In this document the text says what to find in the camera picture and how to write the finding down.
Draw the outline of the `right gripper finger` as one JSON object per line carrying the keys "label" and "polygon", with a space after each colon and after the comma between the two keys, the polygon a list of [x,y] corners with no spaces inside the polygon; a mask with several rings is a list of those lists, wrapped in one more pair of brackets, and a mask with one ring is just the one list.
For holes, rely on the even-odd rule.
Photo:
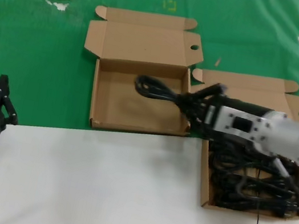
{"label": "right gripper finger", "polygon": [[223,84],[217,83],[194,93],[180,94],[179,100],[210,105],[215,98],[223,96],[226,90]]}
{"label": "right gripper finger", "polygon": [[181,112],[185,115],[193,132],[213,136],[212,127],[210,124],[205,123],[206,116],[209,113],[207,110],[183,108]]}

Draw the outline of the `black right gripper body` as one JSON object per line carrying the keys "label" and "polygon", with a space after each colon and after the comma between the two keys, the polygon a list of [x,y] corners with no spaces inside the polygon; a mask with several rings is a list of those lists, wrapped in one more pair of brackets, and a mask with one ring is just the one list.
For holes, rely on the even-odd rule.
{"label": "black right gripper body", "polygon": [[210,105],[202,104],[202,110],[208,111],[205,123],[213,129],[213,136],[198,134],[202,139],[246,146],[259,155],[277,157],[269,148],[270,132],[275,122],[285,119],[285,113],[222,96]]}

